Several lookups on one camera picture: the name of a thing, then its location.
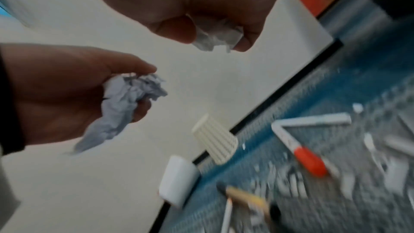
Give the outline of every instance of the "white cylinder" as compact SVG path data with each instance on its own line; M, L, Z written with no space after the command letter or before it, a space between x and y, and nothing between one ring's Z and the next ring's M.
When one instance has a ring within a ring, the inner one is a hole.
M208 114L194 125L192 133L218 165L226 163L236 152L238 139Z
M200 171L193 163L173 155L165 168L158 194L171 205L182 208L199 176Z

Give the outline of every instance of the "finger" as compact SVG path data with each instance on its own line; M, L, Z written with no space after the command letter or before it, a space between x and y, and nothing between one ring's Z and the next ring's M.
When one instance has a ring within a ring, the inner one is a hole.
M195 40L196 32L193 21L187 16L180 16L148 26L151 32L184 44Z
M239 52L245 52L249 50L262 33L264 23L265 20L252 25L243 26L244 36L240 39L240 41L233 48L233 50Z
M147 75L157 71L156 66L132 54L104 50L101 59L111 74L136 73Z
M149 99L138 101L137 109L134 111L132 122L140 121L148 113L151 108L151 102Z

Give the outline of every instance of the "crumpled paper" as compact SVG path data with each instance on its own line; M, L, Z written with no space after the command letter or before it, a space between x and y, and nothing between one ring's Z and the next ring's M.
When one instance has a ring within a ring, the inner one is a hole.
M229 53L243 37L243 27L237 26L229 19L211 17L193 17L197 37L193 42L199 50L213 51L215 46L226 46Z
M139 78L119 75L105 82L102 117L87 127L83 138L75 145L74 153L96 147L118 135L132 121L138 100L156 101L165 97L167 92L162 89L161 82L163 80L155 74Z

